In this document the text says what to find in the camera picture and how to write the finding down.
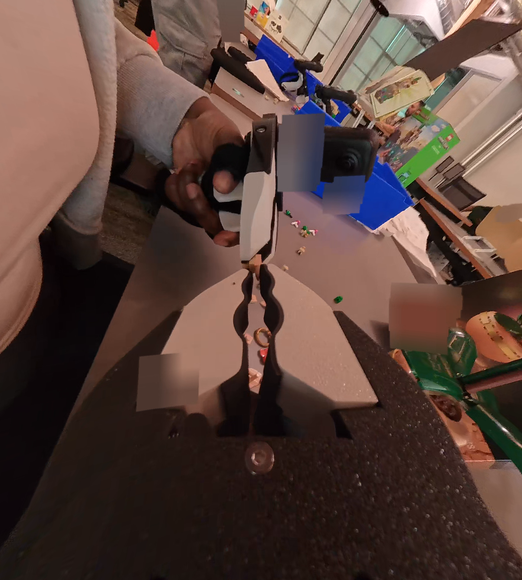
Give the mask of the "person's left hand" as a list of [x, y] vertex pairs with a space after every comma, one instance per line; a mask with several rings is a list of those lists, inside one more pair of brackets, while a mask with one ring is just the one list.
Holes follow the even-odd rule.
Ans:
[[172, 206], [194, 219], [213, 242], [231, 248], [239, 233], [224, 230], [219, 214], [209, 205], [198, 179], [221, 146], [244, 145], [238, 127], [208, 98], [199, 98], [187, 111], [172, 140], [174, 173], [165, 182], [165, 196]]

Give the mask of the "blue plastic bin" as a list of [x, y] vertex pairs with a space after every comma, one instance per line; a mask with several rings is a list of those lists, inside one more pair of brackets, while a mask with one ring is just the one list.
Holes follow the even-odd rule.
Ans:
[[[262, 36], [262, 38], [257, 42], [255, 54], [257, 60], [264, 60], [267, 63], [270, 72], [274, 77], [274, 80], [277, 82], [278, 87], [281, 76], [283, 76], [286, 73], [297, 72], [297, 70], [293, 65], [295, 59], [290, 54], [288, 54], [283, 48], [278, 46], [274, 41], [270, 40], [265, 35]], [[315, 96], [315, 86], [325, 84], [317, 78], [316, 76], [317, 73], [310, 71], [307, 71], [306, 73], [307, 73], [307, 87], [309, 93], [309, 99], [307, 102], [309, 102], [310, 100], [315, 100], [317, 98]], [[295, 100], [294, 95], [291, 95], [288, 92], [283, 93], [285, 93], [286, 96], [289, 96]]]
[[413, 206], [389, 166], [378, 162], [375, 130], [343, 127], [313, 102], [294, 115], [313, 130], [303, 161], [310, 175], [307, 191], [325, 199], [325, 213], [346, 214], [373, 230]]

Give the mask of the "pile of small toy bricks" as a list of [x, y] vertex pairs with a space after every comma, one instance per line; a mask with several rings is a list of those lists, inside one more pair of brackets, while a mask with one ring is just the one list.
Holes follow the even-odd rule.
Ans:
[[[317, 281], [317, 279], [313, 279], [312, 276], [301, 275], [301, 271], [297, 267], [300, 265], [302, 257], [302, 254], [299, 253], [299, 248], [306, 247], [311, 240], [315, 239], [314, 234], [317, 233], [317, 229], [310, 229], [304, 222], [295, 220], [291, 214], [282, 214], [280, 224], [286, 225], [286, 248], [284, 249], [285, 258], [278, 257], [277, 259], [278, 268], [287, 272], [302, 285], [314, 292], [318, 292], [317, 287], [312, 283]], [[264, 322], [265, 300], [260, 294], [260, 282], [256, 277], [253, 280], [251, 301], [248, 307], [249, 324], [247, 330], [245, 330], [244, 337], [249, 355], [249, 387], [255, 393], [258, 393], [264, 371], [270, 331]]]

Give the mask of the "black stand with round disc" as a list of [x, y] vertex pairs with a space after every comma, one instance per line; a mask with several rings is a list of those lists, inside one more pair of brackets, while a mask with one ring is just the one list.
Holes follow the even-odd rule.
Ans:
[[333, 51], [335, 58], [329, 70], [331, 84], [341, 85], [342, 78], [350, 69], [374, 27], [382, 18], [388, 16], [389, 12], [383, 1], [359, 2]]

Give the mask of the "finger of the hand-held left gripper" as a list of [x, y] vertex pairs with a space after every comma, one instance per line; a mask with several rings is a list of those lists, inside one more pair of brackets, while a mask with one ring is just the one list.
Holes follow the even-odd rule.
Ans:
[[249, 264], [256, 256], [261, 263], [272, 260], [277, 249], [279, 210], [275, 172], [251, 172], [243, 181], [240, 257]]

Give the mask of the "grey desk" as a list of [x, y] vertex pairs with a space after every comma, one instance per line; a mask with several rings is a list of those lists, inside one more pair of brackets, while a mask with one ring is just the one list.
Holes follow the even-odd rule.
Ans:
[[165, 210], [161, 309], [170, 313], [81, 399], [29, 507], [0, 549], [0, 579], [462, 579], [458, 485], [466, 468], [422, 391], [371, 337], [335, 314], [380, 402], [334, 416], [344, 437], [193, 432], [176, 412], [136, 412], [139, 357], [181, 306], [232, 273], [222, 250]]

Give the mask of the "person's left forearm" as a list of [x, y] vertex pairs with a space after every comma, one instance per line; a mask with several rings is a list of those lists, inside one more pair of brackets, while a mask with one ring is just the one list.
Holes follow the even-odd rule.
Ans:
[[165, 67], [154, 49], [114, 18], [117, 60], [115, 135], [173, 167], [172, 143], [191, 107], [210, 105], [203, 90]]

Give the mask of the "black overhead panel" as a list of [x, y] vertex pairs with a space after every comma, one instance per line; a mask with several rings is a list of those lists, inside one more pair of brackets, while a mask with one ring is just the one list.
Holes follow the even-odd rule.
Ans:
[[404, 66], [421, 70], [430, 81], [520, 32], [522, 23], [477, 18], [445, 37]]

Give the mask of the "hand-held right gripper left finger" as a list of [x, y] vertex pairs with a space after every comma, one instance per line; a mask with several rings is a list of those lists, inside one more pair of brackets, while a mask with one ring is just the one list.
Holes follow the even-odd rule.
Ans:
[[238, 270], [189, 302], [162, 356], [163, 408], [201, 414], [221, 436], [249, 432], [249, 303], [254, 275]]

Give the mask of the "brick-built potted plant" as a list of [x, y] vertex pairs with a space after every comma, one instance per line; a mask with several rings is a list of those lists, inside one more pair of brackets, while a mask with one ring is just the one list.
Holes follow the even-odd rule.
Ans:
[[494, 388], [522, 380], [522, 358], [473, 372], [479, 352], [465, 331], [451, 329], [447, 354], [398, 350], [423, 391], [446, 397], [474, 421], [522, 475], [522, 433], [498, 409]]

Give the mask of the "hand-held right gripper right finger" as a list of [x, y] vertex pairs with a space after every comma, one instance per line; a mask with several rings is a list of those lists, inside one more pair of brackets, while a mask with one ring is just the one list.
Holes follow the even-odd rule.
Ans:
[[275, 265], [260, 291], [271, 333], [257, 400], [257, 434], [336, 437], [335, 415], [379, 400], [331, 307]]

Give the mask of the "pale illustrated toy box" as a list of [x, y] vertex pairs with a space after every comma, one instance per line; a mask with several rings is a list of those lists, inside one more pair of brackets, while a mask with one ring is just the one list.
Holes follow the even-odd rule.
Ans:
[[358, 104], [376, 120], [382, 120], [433, 94], [434, 88], [424, 71], [398, 66], [361, 89]]

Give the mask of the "person's beige fleece jacket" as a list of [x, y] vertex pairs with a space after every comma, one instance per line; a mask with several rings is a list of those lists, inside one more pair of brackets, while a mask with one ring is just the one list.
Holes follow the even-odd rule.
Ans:
[[160, 61], [155, 51], [114, 15], [110, 1], [73, 1], [88, 60], [98, 113], [98, 145], [90, 168], [52, 220], [60, 253], [76, 269], [101, 257], [100, 231], [117, 132], [117, 74], [139, 57]]

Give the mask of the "white VR headset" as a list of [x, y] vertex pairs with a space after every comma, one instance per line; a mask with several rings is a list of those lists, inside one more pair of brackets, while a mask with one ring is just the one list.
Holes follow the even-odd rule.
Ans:
[[294, 95], [295, 102], [299, 106], [305, 105], [309, 99], [307, 73], [305, 71], [284, 74], [279, 80], [279, 87], [283, 92]]

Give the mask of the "cardboard box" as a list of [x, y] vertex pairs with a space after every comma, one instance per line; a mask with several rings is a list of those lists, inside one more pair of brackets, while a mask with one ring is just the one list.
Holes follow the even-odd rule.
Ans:
[[508, 272], [522, 270], [522, 204], [494, 207], [475, 233], [495, 249]]

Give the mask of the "green toy box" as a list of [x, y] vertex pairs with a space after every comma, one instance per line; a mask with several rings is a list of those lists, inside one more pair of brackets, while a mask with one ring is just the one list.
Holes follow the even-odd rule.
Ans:
[[379, 149], [377, 160], [387, 164], [407, 187], [448, 156], [459, 142], [451, 124], [422, 107], [397, 124]]

